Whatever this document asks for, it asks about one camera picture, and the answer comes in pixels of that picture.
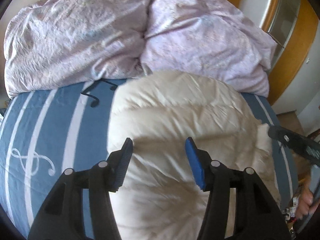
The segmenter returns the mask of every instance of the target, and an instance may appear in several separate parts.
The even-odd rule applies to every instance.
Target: metal screw
[[[220,162],[219,161],[212,161],[211,162],[211,166],[212,167],[219,167],[220,166]]]
[[[108,165],[108,163],[106,162],[106,161],[102,161],[102,162],[99,162],[98,163],[98,166],[100,167],[100,168],[104,168],[104,167],[106,167]]]
[[[68,168],[68,169],[66,169],[65,171],[64,171],[64,174],[66,174],[66,175],[70,175],[70,174],[72,174],[73,173],[73,169],[71,169],[71,168]]]
[[[254,169],[253,168],[246,168],[245,172],[252,175],[252,174],[254,174]]]

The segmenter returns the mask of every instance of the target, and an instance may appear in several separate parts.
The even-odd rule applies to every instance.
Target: pillow
[[[227,0],[151,0],[145,73],[180,70],[267,97],[276,43]]]
[[[143,75],[149,0],[43,0],[8,25],[9,97],[101,78]]]

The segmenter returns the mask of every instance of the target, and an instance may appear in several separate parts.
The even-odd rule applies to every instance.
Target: blue striped bed sheet
[[[120,85],[125,80],[110,80]],[[86,170],[108,157],[107,131],[114,91],[99,82],[89,93],[79,83],[58,90],[35,91],[17,96],[0,128],[0,204],[17,229],[26,237],[43,200],[60,174],[69,167]],[[243,94],[257,119],[278,124],[265,98]],[[276,177],[282,207],[297,185],[291,153],[273,142]],[[84,224],[93,238],[88,191],[84,190]]]
[[[265,97],[241,93],[247,101],[254,117],[262,123],[280,125],[276,113]],[[272,140],[272,156],[275,165],[276,179],[281,195],[280,208],[287,207],[293,194],[298,188],[298,174],[292,153],[289,148],[283,147],[280,142]]]

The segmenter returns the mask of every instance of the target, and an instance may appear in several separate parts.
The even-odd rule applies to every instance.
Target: human hand
[[[297,219],[302,219],[304,215],[308,215],[309,213],[313,214],[320,203],[320,200],[319,200],[318,203],[311,206],[313,203],[313,194],[309,189],[309,185],[310,185],[310,178],[307,179],[303,185],[303,190],[299,199],[299,205],[296,211]]]

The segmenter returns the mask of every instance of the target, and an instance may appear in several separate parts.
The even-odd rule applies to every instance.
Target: white stripe
[[[86,83],[84,84],[81,92],[83,92],[83,90],[85,90],[85,89],[87,89],[88,87],[90,87],[94,82],[95,82],[94,80],[86,82]]]
[[[255,97],[256,97],[257,101],[259,102],[261,108],[263,109],[264,113],[266,114],[270,124],[274,125],[274,123],[273,123],[268,111],[266,110],[265,106],[261,102],[260,98],[257,95],[255,95]],[[289,168],[289,163],[288,163],[288,160],[287,160],[287,155],[285,154],[285,151],[284,151],[283,146],[281,145],[281,142],[278,141],[278,144],[279,144],[279,147],[280,147],[281,152],[282,152],[285,168],[287,170],[288,181],[289,181],[289,189],[290,189],[290,197],[292,198],[293,197],[292,178],[291,178],[291,174],[290,174],[290,168]]]
[[[30,99],[32,98],[34,92],[30,92],[30,94],[28,95],[26,101],[24,102],[19,115],[17,117],[17,120],[13,126],[13,130],[12,130],[12,134],[11,134],[11,138],[9,141],[9,146],[8,146],[8,151],[7,151],[7,157],[5,160],[5,172],[4,172],[4,191],[5,191],[5,198],[7,201],[7,207],[8,207],[8,215],[9,218],[11,219],[12,223],[15,225],[14,223],[14,219],[13,219],[13,214],[12,214],[12,209],[11,209],[11,203],[10,203],[10,194],[9,194],[9,166],[10,166],[10,157],[11,157],[11,152],[12,152],[12,146],[13,146],[13,142],[14,139],[16,138],[16,134],[17,134],[17,130],[20,124],[20,121],[22,119],[22,116],[24,114],[25,109],[27,108]]]
[[[88,87],[87,83],[88,82],[84,84],[83,90],[85,89],[85,87]],[[84,109],[87,104],[88,98],[89,98],[88,96],[85,96],[82,94],[80,94],[78,98],[78,101],[69,125],[66,144],[64,147],[61,173],[63,173],[67,168],[73,168],[79,129],[80,129],[81,120],[84,114]]]
[[[56,92],[57,92],[56,89],[51,90],[47,99],[45,100],[45,103],[41,109],[36,125],[32,132],[27,159],[26,159],[26,168],[25,168],[26,172],[24,175],[24,200],[26,204],[27,218],[28,218],[30,227],[33,223],[33,212],[32,212],[32,205],[31,205],[31,176],[32,176],[31,173],[32,173],[34,152],[36,150],[36,145],[37,145],[39,133],[40,133],[44,118],[47,115],[48,109],[51,105],[52,100],[54,99]]]
[[[13,107],[13,105],[14,105],[16,100],[17,100],[17,97],[12,99],[11,103],[9,104],[9,107],[8,107],[7,111],[5,111],[4,119],[2,120],[2,124],[1,124],[1,128],[0,128],[0,140],[1,140],[1,137],[2,137],[2,133],[3,133],[3,129],[4,129],[5,123],[7,122],[8,116],[9,116],[9,114],[11,112],[11,109],[12,109],[12,107]]]

